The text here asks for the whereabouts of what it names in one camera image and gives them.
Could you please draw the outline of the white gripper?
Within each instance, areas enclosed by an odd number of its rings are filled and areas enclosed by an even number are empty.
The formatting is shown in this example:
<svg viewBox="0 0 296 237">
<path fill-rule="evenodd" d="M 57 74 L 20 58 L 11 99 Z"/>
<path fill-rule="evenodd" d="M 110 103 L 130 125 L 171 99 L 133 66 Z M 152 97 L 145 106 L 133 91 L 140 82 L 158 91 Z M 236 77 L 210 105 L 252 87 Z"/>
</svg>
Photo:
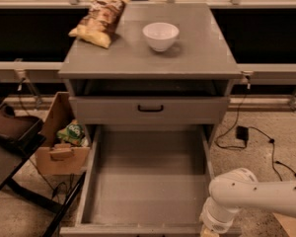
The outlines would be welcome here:
<svg viewBox="0 0 296 237">
<path fill-rule="evenodd" d="M 239 212 L 239 208 L 225 207 L 209 197 L 199 216 L 200 221 L 205 225 L 201 227 L 200 237 L 220 237 L 218 234 L 227 233 Z"/>
</svg>

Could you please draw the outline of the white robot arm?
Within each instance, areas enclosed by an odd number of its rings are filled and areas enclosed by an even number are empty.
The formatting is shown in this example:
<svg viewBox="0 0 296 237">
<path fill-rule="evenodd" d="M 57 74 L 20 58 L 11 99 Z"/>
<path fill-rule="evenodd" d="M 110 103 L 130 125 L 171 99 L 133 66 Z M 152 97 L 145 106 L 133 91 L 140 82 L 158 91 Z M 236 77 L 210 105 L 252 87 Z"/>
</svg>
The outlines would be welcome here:
<svg viewBox="0 0 296 237">
<path fill-rule="evenodd" d="M 296 218 L 296 181 L 259 182 L 239 168 L 211 180 L 200 221 L 212 232 L 225 234 L 242 208 L 259 208 Z"/>
</svg>

